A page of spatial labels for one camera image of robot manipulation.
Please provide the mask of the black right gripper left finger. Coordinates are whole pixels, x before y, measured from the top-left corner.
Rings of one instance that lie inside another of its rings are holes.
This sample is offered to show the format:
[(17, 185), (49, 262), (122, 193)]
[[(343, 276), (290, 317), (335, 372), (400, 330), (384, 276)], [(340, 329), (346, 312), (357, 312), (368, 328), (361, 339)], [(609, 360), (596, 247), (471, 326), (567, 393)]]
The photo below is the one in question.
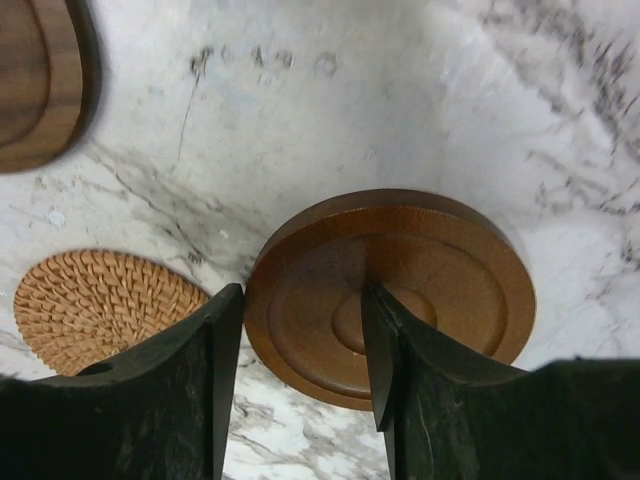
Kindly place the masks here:
[(74, 376), (1, 381), (5, 479), (218, 479), (244, 295), (196, 312)]

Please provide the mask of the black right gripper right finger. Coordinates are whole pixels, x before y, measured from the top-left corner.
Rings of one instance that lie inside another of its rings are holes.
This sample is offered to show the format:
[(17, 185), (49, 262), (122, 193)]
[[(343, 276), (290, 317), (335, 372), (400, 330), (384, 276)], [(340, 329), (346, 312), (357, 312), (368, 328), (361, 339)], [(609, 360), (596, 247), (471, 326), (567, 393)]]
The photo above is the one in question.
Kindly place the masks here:
[(639, 363), (525, 371), (462, 345), (367, 286), (361, 317), (376, 428), (395, 479), (635, 479)]

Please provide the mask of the woven rattan coaster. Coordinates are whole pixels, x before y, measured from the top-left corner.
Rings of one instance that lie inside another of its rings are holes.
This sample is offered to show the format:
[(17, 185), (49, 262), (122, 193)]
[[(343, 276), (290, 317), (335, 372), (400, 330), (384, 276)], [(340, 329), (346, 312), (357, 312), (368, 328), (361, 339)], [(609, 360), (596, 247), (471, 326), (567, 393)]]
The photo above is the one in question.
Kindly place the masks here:
[(49, 256), (18, 284), (13, 311), (26, 344), (73, 376), (184, 320), (210, 296), (149, 259), (83, 249)]

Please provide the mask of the grooved brown wooden coaster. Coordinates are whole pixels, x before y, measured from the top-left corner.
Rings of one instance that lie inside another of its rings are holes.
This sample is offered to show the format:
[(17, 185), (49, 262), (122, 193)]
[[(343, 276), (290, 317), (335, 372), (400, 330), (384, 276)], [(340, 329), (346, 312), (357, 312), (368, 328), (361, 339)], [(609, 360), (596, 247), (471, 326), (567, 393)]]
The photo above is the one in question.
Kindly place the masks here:
[(533, 330), (532, 280), (494, 223), (444, 196), (376, 189), (311, 206), (266, 242), (246, 287), (244, 325), (255, 353), (295, 390), (369, 410), (360, 314), (368, 282), (505, 364)]

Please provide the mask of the dark walnut coaster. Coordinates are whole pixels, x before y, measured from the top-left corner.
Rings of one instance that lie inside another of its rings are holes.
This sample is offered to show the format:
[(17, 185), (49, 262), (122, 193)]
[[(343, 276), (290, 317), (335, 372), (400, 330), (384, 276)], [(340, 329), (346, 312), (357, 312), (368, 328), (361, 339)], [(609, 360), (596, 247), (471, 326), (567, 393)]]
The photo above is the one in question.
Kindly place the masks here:
[(72, 148), (97, 111), (98, 37), (87, 1), (1, 3), (1, 172)]

